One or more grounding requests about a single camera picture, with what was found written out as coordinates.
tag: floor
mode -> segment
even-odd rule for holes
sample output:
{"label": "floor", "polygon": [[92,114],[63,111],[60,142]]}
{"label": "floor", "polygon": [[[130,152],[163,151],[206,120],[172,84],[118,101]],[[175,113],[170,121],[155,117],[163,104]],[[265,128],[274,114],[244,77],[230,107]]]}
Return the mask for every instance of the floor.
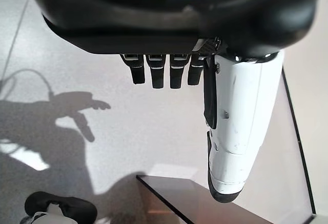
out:
{"label": "floor", "polygon": [[[34,0],[0,0],[0,223],[19,223],[35,191],[96,204],[98,223],[145,223],[136,174],[207,187],[202,84],[135,86],[116,55],[92,55],[48,29]],[[274,223],[311,206],[283,82],[236,203]]]}

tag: robotic hand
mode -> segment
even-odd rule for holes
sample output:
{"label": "robotic hand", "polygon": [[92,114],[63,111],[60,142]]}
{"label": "robotic hand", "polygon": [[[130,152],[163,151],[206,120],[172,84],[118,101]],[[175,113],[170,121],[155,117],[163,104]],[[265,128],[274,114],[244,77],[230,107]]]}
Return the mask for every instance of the robotic hand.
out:
{"label": "robotic hand", "polygon": [[204,69],[210,126],[209,186],[219,202],[242,190],[263,143],[278,87],[282,49],[309,31],[316,0],[36,0],[58,36],[91,53],[121,54],[133,82],[171,88]]}

